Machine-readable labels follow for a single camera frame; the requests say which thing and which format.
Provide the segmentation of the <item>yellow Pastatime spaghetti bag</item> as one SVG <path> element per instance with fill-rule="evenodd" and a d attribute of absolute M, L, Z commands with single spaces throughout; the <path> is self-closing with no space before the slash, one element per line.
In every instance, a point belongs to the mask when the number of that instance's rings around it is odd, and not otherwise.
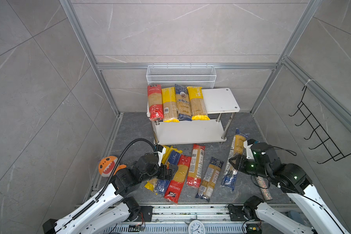
<path fill-rule="evenodd" d="M 203 98 L 202 88 L 188 86 L 187 87 L 192 110 L 193 121 L 209 121 L 205 102 Z"/>

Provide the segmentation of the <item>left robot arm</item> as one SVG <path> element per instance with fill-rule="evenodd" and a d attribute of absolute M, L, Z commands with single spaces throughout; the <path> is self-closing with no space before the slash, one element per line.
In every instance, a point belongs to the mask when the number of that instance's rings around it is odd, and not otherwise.
<path fill-rule="evenodd" d="M 172 180 L 177 170 L 177 165 L 164 165 L 157 154 L 147 153 L 133 165 L 118 170 L 106 188 L 75 211 L 61 219 L 46 221 L 43 231 L 46 234 L 92 234 L 126 220 L 133 221 L 140 215 L 141 207 L 128 195 L 150 179 Z"/>

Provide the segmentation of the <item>blue Barilla spaghetti box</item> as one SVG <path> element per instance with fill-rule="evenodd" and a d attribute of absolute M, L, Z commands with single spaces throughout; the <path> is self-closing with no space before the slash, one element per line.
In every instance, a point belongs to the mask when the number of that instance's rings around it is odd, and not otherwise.
<path fill-rule="evenodd" d="M 165 176 L 164 179 L 159 179 L 155 186 L 155 193 L 158 195 L 165 195 L 165 192 L 173 179 L 178 169 L 178 162 L 180 160 L 181 153 L 173 149 L 168 157 L 165 164 Z"/>

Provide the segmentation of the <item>red white label spaghetti bag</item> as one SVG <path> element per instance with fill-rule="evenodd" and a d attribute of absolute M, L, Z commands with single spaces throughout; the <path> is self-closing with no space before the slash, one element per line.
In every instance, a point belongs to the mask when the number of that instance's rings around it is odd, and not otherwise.
<path fill-rule="evenodd" d="M 204 155 L 205 146 L 194 144 L 187 176 L 187 185 L 191 187 L 199 188 L 201 185 Z"/>

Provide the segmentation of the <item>white analog clock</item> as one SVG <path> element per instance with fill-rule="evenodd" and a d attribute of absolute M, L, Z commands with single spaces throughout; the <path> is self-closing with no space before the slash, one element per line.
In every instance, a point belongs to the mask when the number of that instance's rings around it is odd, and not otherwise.
<path fill-rule="evenodd" d="M 200 220 L 193 220 L 188 226 L 188 234 L 206 234 L 205 225 Z"/>

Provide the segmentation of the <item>glitter silver microphone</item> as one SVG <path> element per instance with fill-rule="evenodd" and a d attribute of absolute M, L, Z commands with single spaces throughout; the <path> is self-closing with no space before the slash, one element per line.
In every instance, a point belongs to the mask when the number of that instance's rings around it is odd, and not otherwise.
<path fill-rule="evenodd" d="M 258 187 L 261 190 L 261 193 L 263 195 L 264 200 L 265 201 L 272 200 L 273 197 L 272 197 L 271 193 L 269 192 L 269 185 L 267 185 L 267 183 L 265 182 L 264 178 L 261 177 L 261 176 L 257 176 L 255 178 L 255 180 L 257 182 Z"/>

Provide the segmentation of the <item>white two-tier shelf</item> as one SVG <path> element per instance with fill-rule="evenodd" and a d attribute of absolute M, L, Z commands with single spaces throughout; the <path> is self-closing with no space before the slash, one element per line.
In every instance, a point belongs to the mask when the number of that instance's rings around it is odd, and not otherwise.
<path fill-rule="evenodd" d="M 160 145 L 225 142 L 228 129 L 240 107 L 229 88 L 203 89 L 206 121 L 151 122 L 154 142 Z"/>

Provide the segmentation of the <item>blue white label spaghetti bag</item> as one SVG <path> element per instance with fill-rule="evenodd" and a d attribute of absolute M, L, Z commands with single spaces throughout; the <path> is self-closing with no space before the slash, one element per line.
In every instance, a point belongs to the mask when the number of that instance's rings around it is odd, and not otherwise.
<path fill-rule="evenodd" d="M 198 193 L 196 194 L 196 199 L 210 200 L 223 164 L 223 161 L 215 157 L 211 158 Z"/>

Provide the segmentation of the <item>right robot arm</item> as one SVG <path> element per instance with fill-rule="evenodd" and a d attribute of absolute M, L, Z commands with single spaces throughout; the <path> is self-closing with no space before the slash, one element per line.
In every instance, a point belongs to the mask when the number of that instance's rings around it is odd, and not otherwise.
<path fill-rule="evenodd" d="M 346 234 L 347 229 L 321 198 L 311 178 L 298 165 L 282 163 L 275 146 L 254 139 L 243 143 L 246 155 L 236 154 L 229 163 L 239 172 L 260 176 L 285 193 L 303 212 L 311 227 L 307 227 L 278 212 L 264 200 L 252 196 L 243 205 L 247 220 L 269 223 L 285 234 Z"/>

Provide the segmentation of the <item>orange shark plush toy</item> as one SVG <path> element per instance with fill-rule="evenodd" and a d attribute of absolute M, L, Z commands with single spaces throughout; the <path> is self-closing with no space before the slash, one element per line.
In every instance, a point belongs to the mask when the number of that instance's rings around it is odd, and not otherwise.
<path fill-rule="evenodd" d="M 98 172 L 102 177 L 109 177 L 114 167 L 117 165 L 116 156 L 108 156 L 102 159 L 98 165 Z"/>

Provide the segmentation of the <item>black wall hook rack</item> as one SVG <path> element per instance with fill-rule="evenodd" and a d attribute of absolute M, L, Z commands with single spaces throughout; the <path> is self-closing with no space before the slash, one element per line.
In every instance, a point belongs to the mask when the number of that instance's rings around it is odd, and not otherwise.
<path fill-rule="evenodd" d="M 296 127 L 301 127 L 306 123 L 312 129 L 310 135 L 308 137 L 304 137 L 304 140 L 311 140 L 314 137 L 316 138 L 317 145 L 313 147 L 309 147 L 308 149 L 314 151 L 319 148 L 323 148 L 327 152 L 328 158 L 326 160 L 317 161 L 317 164 L 325 164 L 330 161 L 340 161 L 350 156 L 351 153 L 344 154 L 341 149 L 337 146 L 335 141 L 330 137 L 327 130 L 321 124 L 321 122 L 316 118 L 310 108 L 305 104 L 304 97 L 307 91 L 307 87 L 303 86 L 302 88 L 302 96 L 300 102 L 296 106 L 296 110 L 293 114 L 289 114 L 289 117 L 295 117 L 297 114 L 300 114 L 302 117 L 302 122 L 295 124 Z"/>

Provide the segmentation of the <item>blue Ankara spaghetti bag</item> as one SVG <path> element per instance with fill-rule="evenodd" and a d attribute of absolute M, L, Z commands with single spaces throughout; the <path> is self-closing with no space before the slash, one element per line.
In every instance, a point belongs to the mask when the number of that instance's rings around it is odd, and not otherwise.
<path fill-rule="evenodd" d="M 176 105 L 179 121 L 192 121 L 191 103 L 185 86 L 175 84 Z"/>

